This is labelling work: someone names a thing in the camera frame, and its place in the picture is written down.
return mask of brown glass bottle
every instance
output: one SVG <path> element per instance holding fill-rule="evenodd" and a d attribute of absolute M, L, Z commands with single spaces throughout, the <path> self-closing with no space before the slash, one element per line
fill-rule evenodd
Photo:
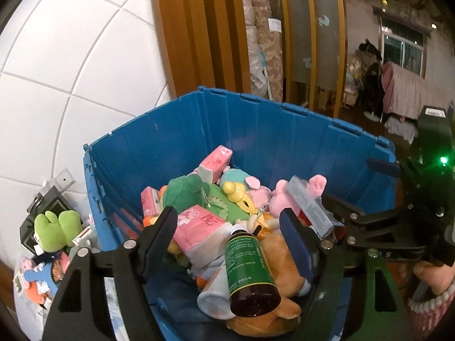
<path fill-rule="evenodd" d="M 231 229 L 225 258 L 231 312 L 239 317 L 270 313 L 281 296 L 262 254 L 259 240 L 241 224 Z"/>

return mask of human hand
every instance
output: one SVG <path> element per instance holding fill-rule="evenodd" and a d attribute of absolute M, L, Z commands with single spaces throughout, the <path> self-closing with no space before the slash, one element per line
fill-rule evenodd
<path fill-rule="evenodd" d="M 431 287 L 435 295 L 440 295 L 448 289 L 455 277 L 455 265 L 436 266 L 427 261 L 419 261 L 413 271 L 421 281 Z"/>

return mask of green plush toy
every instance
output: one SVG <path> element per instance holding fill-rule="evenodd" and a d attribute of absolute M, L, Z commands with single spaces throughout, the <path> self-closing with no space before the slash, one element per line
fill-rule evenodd
<path fill-rule="evenodd" d="M 169 181 L 166 190 L 163 193 L 163 207 L 173 206 L 177 214 L 194 205 L 205 207 L 205 196 L 210 193 L 208 183 L 203 182 L 197 174 L 183 175 Z"/>
<path fill-rule="evenodd" d="M 232 224 L 235 224 L 235 221 L 237 219 L 240 219 L 241 221 L 247 221 L 250 218 L 250 215 L 248 213 L 240 209 L 240 207 L 236 203 L 233 203 L 232 201 L 229 200 L 229 198 L 226 196 L 226 194 L 219 186 L 213 183 L 209 183 L 209 186 L 210 186 L 209 196 L 211 198 L 221 200 L 227 207 L 228 211 L 227 217 L 220 216 L 221 218 L 225 219 L 227 222 L 230 222 Z M 210 207 L 205 206 L 205 208 L 216 215 L 220 215 L 219 213 L 222 211 L 218 206 L 214 205 L 213 203 L 210 204 Z"/>
<path fill-rule="evenodd" d="M 47 211 L 35 218 L 35 232 L 46 252 L 56 252 L 65 246 L 73 247 L 72 240 L 82 232 L 77 211 L 63 211 L 59 217 Z"/>

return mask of window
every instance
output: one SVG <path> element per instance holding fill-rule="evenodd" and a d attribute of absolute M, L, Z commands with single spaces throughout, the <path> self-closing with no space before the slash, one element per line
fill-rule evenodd
<path fill-rule="evenodd" d="M 382 58 L 410 72 L 422 75 L 424 37 L 421 33 L 391 20 L 382 19 Z"/>

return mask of pink pig plush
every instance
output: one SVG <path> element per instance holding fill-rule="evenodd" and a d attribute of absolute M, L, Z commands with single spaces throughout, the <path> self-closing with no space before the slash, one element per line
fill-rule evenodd
<path fill-rule="evenodd" d="M 275 187 L 275 191 L 273 192 L 273 197 L 268 204 L 270 214 L 274 216 L 274 218 L 279 218 L 281 212 L 285 208 L 291 208 L 295 215 L 299 215 L 300 208 L 294 201 L 294 199 L 286 192 L 286 184 L 288 181 L 286 180 L 279 180 Z"/>
<path fill-rule="evenodd" d="M 266 186 L 261 186 L 256 177 L 247 177 L 245 182 L 251 188 L 247 194 L 253 201 L 254 207 L 256 209 L 264 208 L 265 211 L 268 211 L 268 203 L 273 196 L 272 191 Z"/>
<path fill-rule="evenodd" d="M 307 184 L 307 192 L 313 199 L 315 199 L 322 195 L 326 184 L 327 178 L 325 178 L 323 175 L 316 174 L 309 179 Z"/>

